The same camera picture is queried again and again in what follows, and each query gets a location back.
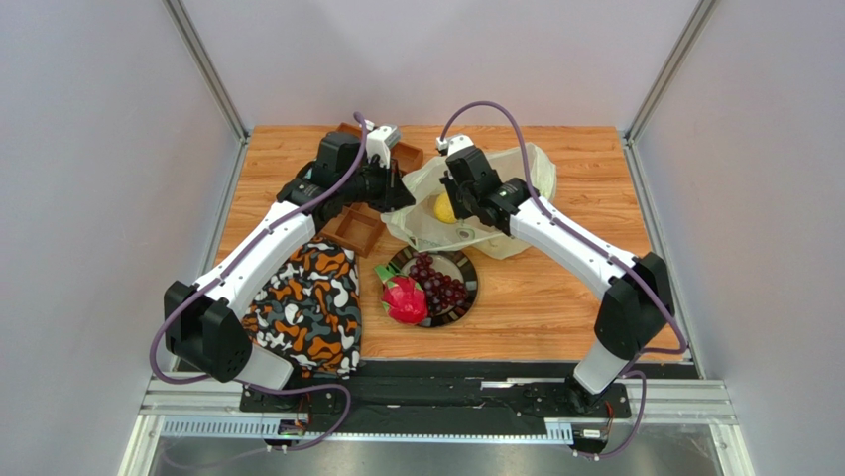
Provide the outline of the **translucent plastic bag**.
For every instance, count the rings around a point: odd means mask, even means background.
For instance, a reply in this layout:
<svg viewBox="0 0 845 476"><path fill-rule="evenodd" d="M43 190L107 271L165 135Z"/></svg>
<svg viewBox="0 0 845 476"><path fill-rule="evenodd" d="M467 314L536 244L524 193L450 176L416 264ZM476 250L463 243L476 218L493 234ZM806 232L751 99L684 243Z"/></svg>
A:
<svg viewBox="0 0 845 476"><path fill-rule="evenodd" d="M557 187L555 163L534 143L528 142L526 150L533 186L541 196L552 201ZM525 178L519 147L485 152L485 155L502 181ZM475 217L454 223L438 219L435 215L436 201L446 193L439 179L445 172L445 158L435 157L403 177L403 183L414 196L416 204L381 215L391 235L406 241L418 251L457 251L474 247L497 260L510 258L529 248L528 243L485 226Z"/></svg>

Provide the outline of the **yellow lemon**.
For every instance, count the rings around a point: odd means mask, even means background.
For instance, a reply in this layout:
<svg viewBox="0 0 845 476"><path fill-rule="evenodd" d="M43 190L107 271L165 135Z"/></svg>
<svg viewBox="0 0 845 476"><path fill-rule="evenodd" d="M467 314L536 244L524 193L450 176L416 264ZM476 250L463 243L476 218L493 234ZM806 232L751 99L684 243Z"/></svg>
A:
<svg viewBox="0 0 845 476"><path fill-rule="evenodd" d="M451 200L446 192L440 194L432 208L434 217L445 224L454 224L458 221L452 208Z"/></svg>

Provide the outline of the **dark red grape bunch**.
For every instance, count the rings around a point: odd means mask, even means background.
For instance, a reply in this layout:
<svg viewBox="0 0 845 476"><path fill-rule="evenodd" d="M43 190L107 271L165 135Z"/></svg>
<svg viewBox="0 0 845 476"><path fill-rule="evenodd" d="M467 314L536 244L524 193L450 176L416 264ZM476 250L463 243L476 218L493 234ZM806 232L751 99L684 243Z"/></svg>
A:
<svg viewBox="0 0 845 476"><path fill-rule="evenodd" d="M435 268L435 257L429 253L414 253L408 275L423 290L430 317L463 307L468 298L464 283Z"/></svg>

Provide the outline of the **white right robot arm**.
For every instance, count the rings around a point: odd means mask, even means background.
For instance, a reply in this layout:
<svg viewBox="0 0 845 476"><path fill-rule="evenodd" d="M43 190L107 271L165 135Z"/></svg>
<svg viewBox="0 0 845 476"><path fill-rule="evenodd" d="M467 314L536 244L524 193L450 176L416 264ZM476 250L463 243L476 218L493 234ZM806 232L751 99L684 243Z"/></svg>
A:
<svg viewBox="0 0 845 476"><path fill-rule="evenodd" d="M583 396L602 395L673 322L665 261L653 252L638 257L597 238L521 178L501 180L473 143L440 143L437 149L446 158L441 182L457 218L475 217L529 243L599 298L596 341L567 383Z"/></svg>

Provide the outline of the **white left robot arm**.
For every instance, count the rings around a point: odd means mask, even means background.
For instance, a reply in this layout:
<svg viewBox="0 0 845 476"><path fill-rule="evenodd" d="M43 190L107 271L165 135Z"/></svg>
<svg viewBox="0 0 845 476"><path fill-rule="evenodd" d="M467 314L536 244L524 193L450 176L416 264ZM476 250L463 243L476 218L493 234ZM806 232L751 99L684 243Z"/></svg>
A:
<svg viewBox="0 0 845 476"><path fill-rule="evenodd" d="M250 234L215 268L165 292L165 321L155 343L218 382L282 392L294 371L285 358L253 343L242 326L250 304L294 251L342 208L365 203L380 212L414 204L391 149L395 125L364 126L360 135L332 131L315 158L277 194Z"/></svg>

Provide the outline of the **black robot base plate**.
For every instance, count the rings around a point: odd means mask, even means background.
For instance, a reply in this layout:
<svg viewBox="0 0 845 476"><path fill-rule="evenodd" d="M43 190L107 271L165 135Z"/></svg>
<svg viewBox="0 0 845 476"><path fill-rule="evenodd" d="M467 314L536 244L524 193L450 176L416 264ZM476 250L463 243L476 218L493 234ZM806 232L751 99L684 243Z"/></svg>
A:
<svg viewBox="0 0 845 476"><path fill-rule="evenodd" d="M634 415L614 384L581 412L570 402L570 362L369 360L338 390L277 397L242 393L245 413L302 414L306 429L337 434L540 436L549 418Z"/></svg>

